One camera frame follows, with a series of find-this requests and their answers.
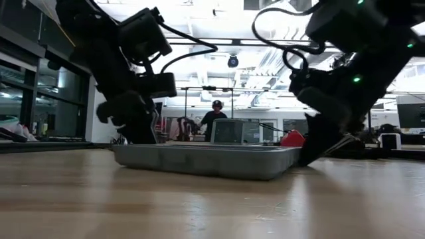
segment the ceiling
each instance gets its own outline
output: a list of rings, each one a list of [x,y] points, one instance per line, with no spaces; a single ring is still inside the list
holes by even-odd
[[[30,1],[57,20],[54,12],[55,0]],[[252,6],[257,4],[258,8],[273,5],[289,11],[303,11],[311,6],[311,0],[96,0],[96,2],[111,17],[119,21],[144,7],[158,7],[165,23],[170,27],[219,45],[216,53],[186,58],[167,69],[168,72],[175,74],[178,88],[188,86],[237,88],[239,90],[235,91],[233,98],[237,108],[306,107],[287,93],[291,72],[283,65],[282,52],[262,46],[255,41],[251,23],[258,9],[247,9],[255,9]],[[308,21],[309,17],[268,13],[258,19],[256,26],[258,32],[268,39],[298,40],[299,43],[308,44],[308,38],[304,35]],[[425,26],[418,27],[417,30],[425,32]],[[154,63],[153,68],[156,72],[159,72],[164,64],[182,54],[205,49],[204,46],[191,44],[166,30],[163,32],[172,44],[173,52]],[[232,39],[243,40],[238,45],[232,45]],[[227,66],[231,54],[237,55],[239,59],[237,68]],[[338,50],[328,48],[319,56],[307,54],[306,57],[311,67],[329,70],[336,54],[339,54]],[[299,59],[293,56],[290,57],[290,62],[295,65],[300,63]],[[417,58],[411,64],[425,63]],[[390,90],[417,89],[403,84],[406,78],[402,73]],[[264,90],[275,90],[275,92],[264,92]],[[184,91],[180,90],[179,96],[168,99],[167,104],[181,106],[185,102],[184,95]],[[222,100],[225,105],[231,105],[229,93],[196,90],[188,93],[188,103],[194,106],[209,106],[211,101],[216,99]]]

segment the black shirt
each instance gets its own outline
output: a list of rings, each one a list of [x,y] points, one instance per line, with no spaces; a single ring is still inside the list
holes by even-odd
[[[207,125],[207,130],[205,131],[205,135],[211,136],[211,131],[213,130],[213,122],[215,119],[227,119],[227,116],[223,112],[219,112],[216,114],[214,111],[210,111],[206,113],[204,118],[201,121],[201,124]]]

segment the black cable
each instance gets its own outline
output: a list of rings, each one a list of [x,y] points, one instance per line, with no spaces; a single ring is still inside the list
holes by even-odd
[[[272,131],[280,131],[280,132],[283,132],[283,130],[280,130],[280,129],[275,128],[275,127],[270,126],[270,125],[266,125],[265,123],[259,123],[259,124],[260,124],[260,126],[261,126],[261,127],[264,127],[264,128],[266,128],[266,129],[270,129],[270,130],[272,130]]]
[[[295,44],[295,45],[292,45],[292,46],[282,46],[280,44],[274,43],[274,42],[272,42],[270,40],[267,40],[267,39],[261,37],[260,34],[258,34],[258,31],[256,30],[255,23],[256,23],[258,17],[260,15],[263,15],[264,13],[268,13],[268,12],[272,12],[272,11],[277,11],[277,12],[281,12],[281,13],[285,13],[285,14],[289,14],[289,15],[293,15],[293,16],[307,16],[307,15],[310,15],[310,14],[314,13],[322,5],[323,5],[323,2],[320,1],[320,2],[316,3],[314,6],[312,6],[310,9],[308,9],[308,10],[306,10],[304,12],[301,12],[301,13],[293,13],[291,11],[288,11],[288,10],[285,10],[285,9],[281,9],[281,8],[277,8],[277,7],[270,7],[270,8],[267,8],[267,9],[263,9],[263,10],[261,10],[255,16],[254,21],[252,22],[252,25],[251,25],[252,32],[254,33],[254,36],[258,40],[262,41],[263,43],[265,43],[265,44],[267,44],[269,46],[273,46],[275,48],[278,48],[280,50],[283,50],[282,58],[283,58],[284,64],[289,69],[291,69],[291,70],[297,70],[297,68],[295,68],[294,66],[292,66],[289,63],[289,60],[288,60],[288,53],[292,53],[292,54],[300,57],[303,60],[303,67],[302,67],[302,69],[303,70],[307,70],[308,69],[307,58],[304,56],[303,53],[301,53],[298,50],[302,50],[302,51],[308,52],[310,54],[321,54],[321,53],[323,53],[325,51],[325,43],[324,42],[319,43],[319,47],[318,48],[312,48],[310,46],[303,46],[303,45],[299,45],[299,44]]]
[[[204,45],[204,46],[207,46],[207,47],[211,48],[211,49],[208,49],[208,50],[200,50],[198,52],[192,52],[192,53],[184,54],[183,56],[177,57],[176,59],[174,59],[174,60],[168,62],[167,64],[165,64],[165,66],[161,70],[161,74],[164,73],[164,71],[168,68],[168,66],[171,66],[173,63],[177,62],[178,60],[181,60],[181,59],[184,59],[184,58],[187,58],[187,57],[191,57],[191,56],[198,56],[198,55],[201,55],[201,54],[213,53],[213,52],[216,52],[218,50],[218,47],[216,45],[213,45],[211,43],[207,43],[207,42],[205,42],[203,40],[196,39],[195,37],[192,37],[192,36],[190,36],[188,34],[185,34],[185,33],[182,33],[182,32],[180,32],[178,30],[175,30],[175,29],[173,29],[173,28],[165,25],[164,23],[158,23],[158,24],[161,27],[163,27],[164,29],[166,29],[166,30],[168,30],[168,31],[170,31],[170,32],[172,32],[172,33],[180,36],[180,37],[189,39],[189,40],[191,40],[191,41],[193,41],[195,43],[198,43],[198,44],[201,44],[201,45]]]
[[[161,57],[161,53],[158,53],[156,56],[154,56],[151,60],[149,60],[149,64],[153,64],[155,61],[157,61],[159,59],[159,57]],[[136,65],[136,66],[145,66],[144,63],[142,62],[136,62],[134,59],[129,58],[128,61],[130,61],[130,63]]]

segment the wooden table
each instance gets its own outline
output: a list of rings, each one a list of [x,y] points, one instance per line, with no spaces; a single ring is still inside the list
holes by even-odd
[[[425,164],[323,159],[270,182],[119,167],[107,150],[0,155],[0,238],[425,238]]]
[[[202,142],[202,141],[167,141],[167,144],[172,145],[208,145],[210,142]]]

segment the red bag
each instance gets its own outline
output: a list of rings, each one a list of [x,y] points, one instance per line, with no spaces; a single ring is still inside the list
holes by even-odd
[[[282,147],[302,147],[305,142],[303,135],[297,131],[292,130],[283,136],[280,146]]]

